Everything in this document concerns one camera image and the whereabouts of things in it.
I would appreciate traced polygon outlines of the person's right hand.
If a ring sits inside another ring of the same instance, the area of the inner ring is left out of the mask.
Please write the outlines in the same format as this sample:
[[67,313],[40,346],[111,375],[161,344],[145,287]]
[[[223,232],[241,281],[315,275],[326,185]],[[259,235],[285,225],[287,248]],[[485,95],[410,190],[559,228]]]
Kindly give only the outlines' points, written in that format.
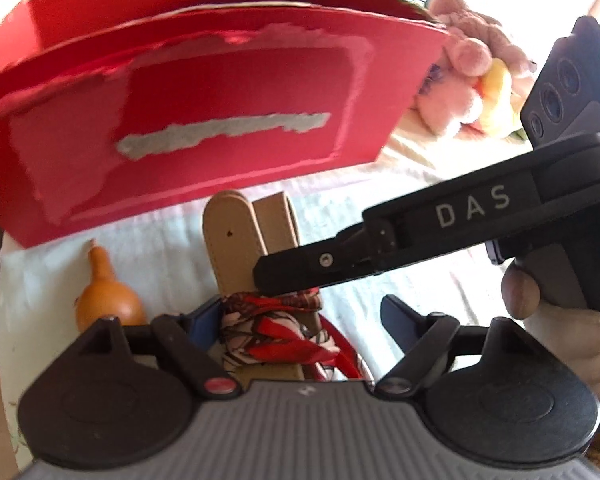
[[549,304],[535,280],[513,263],[504,273],[501,293],[509,315],[600,399],[600,312]]

